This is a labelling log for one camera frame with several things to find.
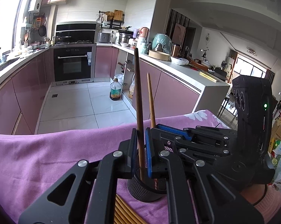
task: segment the cooking oil bottle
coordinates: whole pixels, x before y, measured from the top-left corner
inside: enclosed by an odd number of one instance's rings
[[[119,100],[121,98],[121,84],[118,82],[118,79],[115,78],[114,82],[110,84],[110,94],[109,97],[111,100]]]

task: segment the countertop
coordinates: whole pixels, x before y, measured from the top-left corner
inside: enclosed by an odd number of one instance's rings
[[[97,43],[97,46],[109,46],[109,47],[115,47],[118,49],[121,49],[123,51],[126,51],[130,54],[134,54],[134,50],[129,47],[122,47],[117,44],[110,44],[110,43]],[[204,78],[200,75],[199,71],[193,70],[186,66],[178,66],[170,61],[163,61],[163,60],[157,60],[152,57],[149,57],[148,55],[139,54],[139,57],[141,59],[144,59],[157,67],[175,75],[176,77],[182,79],[183,81],[187,82],[188,84],[192,85],[193,87],[199,89],[200,91],[203,91],[205,87],[217,87],[217,86],[226,86],[229,87],[229,84],[219,81],[219,82],[212,82],[207,78]]]
[[[45,49],[41,49],[35,52],[32,52],[32,55],[29,55],[26,58],[18,59],[17,61],[13,62],[12,64],[8,65],[6,68],[0,71],[0,84],[5,81],[13,72],[15,72],[18,68],[23,66],[25,63],[30,61],[31,59],[35,58],[37,55],[43,53],[44,51],[48,50],[50,47],[46,47]]]

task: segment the ceiling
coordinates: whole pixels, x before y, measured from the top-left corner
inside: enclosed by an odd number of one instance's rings
[[[254,45],[259,61],[268,53],[281,59],[281,0],[172,0],[171,8],[186,9],[202,27],[234,35],[236,50]]]

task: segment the wooden chopstick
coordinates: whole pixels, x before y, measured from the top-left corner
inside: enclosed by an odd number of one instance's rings
[[[135,213],[134,210],[132,210],[130,208],[130,206],[128,206],[125,201],[123,201],[123,199],[119,196],[116,195],[116,200],[118,201],[118,203],[124,208],[127,209],[126,212],[128,213],[128,211],[130,213],[132,213],[134,215],[135,218],[137,218],[137,220],[141,223],[141,224],[147,224],[138,214]]]
[[[117,219],[116,214],[114,214],[114,222],[115,222],[116,224],[122,224],[122,223]]]
[[[147,73],[147,87],[149,89],[151,128],[154,128],[156,127],[156,120],[155,120],[155,109],[154,109],[154,99],[153,99],[152,86],[151,86],[151,78],[149,73]]]
[[[140,84],[139,56],[138,49],[134,49],[134,71],[135,71],[135,88],[134,96],[136,96],[136,121],[137,121],[137,139],[138,139],[138,155],[139,155],[139,171],[140,180],[145,183],[145,141],[143,130],[142,115],[142,97]]]
[[[122,213],[128,219],[129,223],[131,223],[131,224],[141,224],[139,221],[135,221],[134,219],[137,220],[137,218],[129,210],[126,211],[117,201],[116,201],[115,210]]]
[[[129,216],[129,213],[120,211],[116,206],[114,209],[116,213],[124,220],[125,223],[136,224],[136,222]]]
[[[117,212],[114,213],[114,217],[118,219],[118,221],[120,222],[120,224],[125,224],[125,223],[126,223],[126,224],[129,224],[129,223],[125,222],[125,221],[122,219],[122,217],[120,217],[120,215],[119,215]]]

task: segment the oven handle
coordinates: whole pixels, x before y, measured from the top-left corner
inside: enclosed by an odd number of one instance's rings
[[[57,57],[58,59],[64,59],[64,58],[75,58],[75,57],[88,57],[88,55],[78,55],[78,56],[65,56],[65,57]]]

